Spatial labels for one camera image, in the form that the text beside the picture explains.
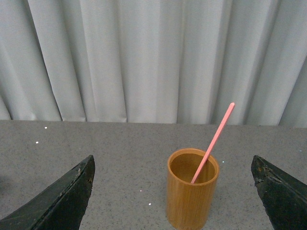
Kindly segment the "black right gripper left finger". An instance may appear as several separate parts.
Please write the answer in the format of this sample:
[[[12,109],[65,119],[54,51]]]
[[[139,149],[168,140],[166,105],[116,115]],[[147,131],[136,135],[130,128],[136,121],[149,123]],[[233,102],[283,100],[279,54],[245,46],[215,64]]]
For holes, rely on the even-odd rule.
[[[95,174],[88,156],[28,203],[0,221],[2,230],[77,230],[86,212]]]

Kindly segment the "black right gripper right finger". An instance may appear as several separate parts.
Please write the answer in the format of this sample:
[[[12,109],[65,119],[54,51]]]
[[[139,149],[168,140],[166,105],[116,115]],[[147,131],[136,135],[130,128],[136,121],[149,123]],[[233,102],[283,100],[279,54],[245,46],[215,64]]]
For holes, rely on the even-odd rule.
[[[275,230],[307,228],[307,185],[255,155],[251,172],[258,195]]]

